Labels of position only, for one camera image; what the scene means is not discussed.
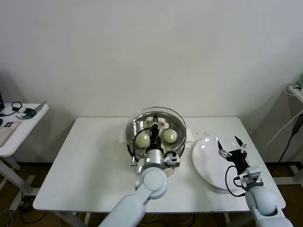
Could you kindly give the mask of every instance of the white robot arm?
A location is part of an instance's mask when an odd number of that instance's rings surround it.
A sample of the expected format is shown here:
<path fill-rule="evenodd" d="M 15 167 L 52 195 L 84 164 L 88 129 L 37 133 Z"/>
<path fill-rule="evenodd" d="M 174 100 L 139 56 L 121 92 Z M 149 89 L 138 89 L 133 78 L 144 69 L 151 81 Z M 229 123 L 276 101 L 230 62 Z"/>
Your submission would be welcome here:
<path fill-rule="evenodd" d="M 219 154 L 235 164 L 238 172 L 238 177 L 235 180 L 240 180 L 241 187 L 246 191 L 245 199 L 256 221 L 256 226 L 293 227 L 277 205 L 276 196 L 263 186 L 259 168 L 257 166 L 250 167 L 245 161 L 247 156 L 245 145 L 239 138 L 235 138 L 241 149 L 226 151 L 218 141 Z"/>
<path fill-rule="evenodd" d="M 151 127 L 151 145 L 146 149 L 146 156 L 137 163 L 135 193 L 125 196 L 100 227 L 136 227 L 145 214 L 149 199 L 158 199 L 166 192 L 167 177 L 163 170 L 179 165 L 178 154 L 171 151 L 164 155 L 155 119 L 155 124 Z"/>
<path fill-rule="evenodd" d="M 150 167 L 140 177 L 141 185 L 132 195 L 125 196 L 101 223 L 101 227 L 135 227 L 145 214 L 149 199 L 162 197 L 167 188 L 166 175 L 158 167 Z"/>

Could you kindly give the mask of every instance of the white plate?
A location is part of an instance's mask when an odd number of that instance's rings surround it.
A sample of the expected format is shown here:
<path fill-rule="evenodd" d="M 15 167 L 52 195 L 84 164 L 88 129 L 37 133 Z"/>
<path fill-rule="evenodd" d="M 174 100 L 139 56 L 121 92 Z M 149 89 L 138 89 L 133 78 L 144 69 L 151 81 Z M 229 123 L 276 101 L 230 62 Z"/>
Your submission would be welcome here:
<path fill-rule="evenodd" d="M 219 155 L 217 137 L 207 137 L 197 142 L 194 146 L 192 159 L 198 173 L 211 185 L 227 190 L 225 185 L 225 172 L 229 166 L 234 165 Z M 231 151 L 239 149 L 234 137 L 218 137 L 224 149 Z M 236 168 L 230 168 L 227 174 L 227 184 L 230 190 L 239 189 L 233 184 L 237 177 Z"/>

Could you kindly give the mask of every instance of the floor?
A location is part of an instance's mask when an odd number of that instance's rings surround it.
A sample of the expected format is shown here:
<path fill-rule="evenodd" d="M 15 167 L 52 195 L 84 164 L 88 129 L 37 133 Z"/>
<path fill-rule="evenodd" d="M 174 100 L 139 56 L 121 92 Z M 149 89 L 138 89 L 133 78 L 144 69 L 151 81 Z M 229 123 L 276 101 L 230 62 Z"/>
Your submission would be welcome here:
<path fill-rule="evenodd" d="M 36 174 L 36 179 L 33 182 L 34 187 L 41 186 L 44 178 L 46 177 L 50 167 L 49 166 L 22 166 L 19 171 L 19 175 L 26 179 L 29 174 Z M 279 166 L 274 171 L 274 176 L 291 176 L 292 173 L 288 167 Z M 284 209 L 285 216 L 292 222 L 295 227 L 303 226 L 303 189 L 299 185 L 283 185 L 279 186 L 281 193 L 286 200 L 286 208 Z M 15 198 L 18 192 L 17 187 L 11 183 L 6 183 L 3 189 L 0 191 L 0 213 L 9 208 L 11 202 Z M 26 222 L 32 222 L 38 220 L 44 215 L 41 211 L 31 211 L 29 213 L 22 214 L 23 220 Z M 231 220 L 237 218 L 240 214 L 230 214 Z M 14 221 L 11 227 L 69 227 L 67 223 L 53 213 L 47 212 L 46 215 L 38 222 L 34 224 L 25 224 L 22 222 L 19 211 L 13 213 Z M 85 214 L 77 213 L 80 219 L 84 220 Z M 89 222 L 89 227 L 98 226 L 99 222 L 106 216 L 106 214 L 92 214 Z M 0 215 L 0 227 L 5 227 L 10 214 L 5 211 Z M 147 214 L 139 226 L 145 227 L 223 227 L 225 221 L 222 213 L 216 214 L 166 214 L 166 215 L 154 215 Z M 246 227 L 254 227 L 254 221 L 251 221 Z"/>

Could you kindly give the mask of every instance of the egg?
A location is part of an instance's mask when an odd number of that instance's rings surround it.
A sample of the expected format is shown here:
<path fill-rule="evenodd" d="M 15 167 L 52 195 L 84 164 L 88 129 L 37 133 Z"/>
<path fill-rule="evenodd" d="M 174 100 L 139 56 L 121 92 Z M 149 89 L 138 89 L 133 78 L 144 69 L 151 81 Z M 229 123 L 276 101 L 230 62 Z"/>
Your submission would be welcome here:
<path fill-rule="evenodd" d="M 167 143 L 174 143 L 177 141 L 178 134 L 173 129 L 167 129 L 163 132 L 163 139 Z"/>
<path fill-rule="evenodd" d="M 138 148 L 148 148 L 150 145 L 150 136 L 141 132 L 136 138 L 135 145 Z"/>

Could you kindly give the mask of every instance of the black cable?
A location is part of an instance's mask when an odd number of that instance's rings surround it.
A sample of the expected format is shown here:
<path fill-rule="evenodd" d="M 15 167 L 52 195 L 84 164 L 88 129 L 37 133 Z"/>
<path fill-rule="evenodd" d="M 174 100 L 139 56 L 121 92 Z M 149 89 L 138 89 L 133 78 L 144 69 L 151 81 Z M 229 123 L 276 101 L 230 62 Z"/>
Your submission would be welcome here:
<path fill-rule="evenodd" d="M 21 102 L 18 102 L 18 101 L 13 102 L 13 103 L 11 104 L 11 108 L 12 108 L 13 112 L 11 112 L 11 113 L 9 113 L 9 114 L 0 113 L 0 117 L 11 116 L 11 115 L 13 115 L 14 113 L 18 112 L 18 110 L 19 110 L 21 107 L 22 107 L 22 103 L 21 103 Z"/>
<path fill-rule="evenodd" d="M 289 147 L 290 141 L 292 140 L 292 138 L 294 137 L 294 135 L 295 135 L 295 133 L 292 133 L 292 135 L 290 136 L 290 138 L 289 138 L 289 140 L 288 140 L 288 143 L 287 143 L 287 146 L 286 146 L 286 148 L 285 148 L 283 154 L 281 155 L 281 157 L 280 157 L 278 163 L 281 162 L 281 160 L 282 160 L 282 158 L 283 158 L 285 152 L 287 151 L 287 149 L 288 149 L 288 147 Z M 276 169 L 277 164 L 276 164 L 275 167 L 270 171 L 271 174 L 272 174 L 273 171 Z"/>
<path fill-rule="evenodd" d="M 236 180 L 238 180 L 236 177 L 233 179 L 233 184 L 236 185 L 239 188 L 243 188 L 241 185 L 236 184 Z"/>
<path fill-rule="evenodd" d="M 158 223 L 158 222 L 161 222 L 165 227 L 168 227 L 168 225 L 164 221 L 162 221 L 162 220 L 157 220 L 157 221 L 152 221 L 152 222 L 149 222 L 149 223 L 145 223 L 144 226 L 148 226 L 150 224 Z"/>
<path fill-rule="evenodd" d="M 141 132 L 143 132 L 143 131 L 145 131 L 145 130 L 150 130 L 150 129 L 152 129 L 152 128 L 145 128 L 145 129 L 142 129 L 142 130 L 140 130 L 136 135 L 135 135 L 135 137 L 134 137 L 134 140 L 133 140 L 133 156 L 136 158 L 136 146 L 135 146 L 135 142 L 136 142 L 136 138 L 137 138 L 137 136 L 141 133 Z"/>
<path fill-rule="evenodd" d="M 242 197 L 242 196 L 245 196 L 245 193 L 242 193 L 242 194 L 240 194 L 240 195 L 235 195 L 234 193 L 231 192 L 231 190 L 229 189 L 229 187 L 228 187 L 228 185 L 227 185 L 227 173 L 228 173 L 228 170 L 229 170 L 230 168 L 232 168 L 232 167 L 235 167 L 235 168 L 236 168 L 236 166 L 230 166 L 230 167 L 227 168 L 226 173 L 225 173 L 225 185 L 226 185 L 226 188 L 227 188 L 228 192 L 229 192 L 232 196 L 234 196 L 234 197 Z"/>
<path fill-rule="evenodd" d="M 45 215 L 46 215 L 47 212 L 44 212 L 44 214 L 43 214 L 39 219 L 37 219 L 36 221 L 32 221 L 32 222 L 25 221 L 25 220 L 23 219 L 21 213 L 22 213 L 22 212 L 19 212 L 19 215 L 20 215 L 20 219 L 21 219 L 21 221 L 22 221 L 23 223 L 25 223 L 25 224 L 34 224 L 34 223 L 36 223 L 36 222 L 42 220 L 42 219 L 45 217 Z"/>
<path fill-rule="evenodd" d="M 219 222 L 217 221 L 217 219 L 216 219 L 214 213 L 213 213 L 213 217 L 214 217 L 214 221 L 216 222 L 217 226 L 220 227 Z"/>
<path fill-rule="evenodd" d="M 38 218 L 37 220 L 32 221 L 32 222 L 28 222 L 28 221 L 24 220 L 24 218 L 22 217 L 22 213 L 28 213 L 28 212 L 31 212 L 34 210 L 34 207 L 33 207 L 34 199 L 35 198 L 33 196 L 28 196 L 23 199 L 23 191 L 21 191 L 21 201 L 23 202 L 23 204 L 19 206 L 19 215 L 20 215 L 21 221 L 25 224 L 34 224 L 34 223 L 42 220 L 47 213 L 47 212 L 44 212 L 44 214 L 40 218 Z"/>

